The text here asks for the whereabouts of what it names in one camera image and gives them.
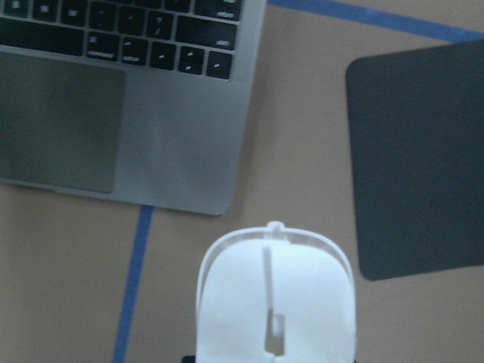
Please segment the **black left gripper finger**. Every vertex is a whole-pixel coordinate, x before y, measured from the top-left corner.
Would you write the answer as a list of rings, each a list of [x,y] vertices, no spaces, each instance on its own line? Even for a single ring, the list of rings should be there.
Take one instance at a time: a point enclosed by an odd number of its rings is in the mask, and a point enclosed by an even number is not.
[[[181,363],[196,363],[196,356],[186,355],[181,359]]]

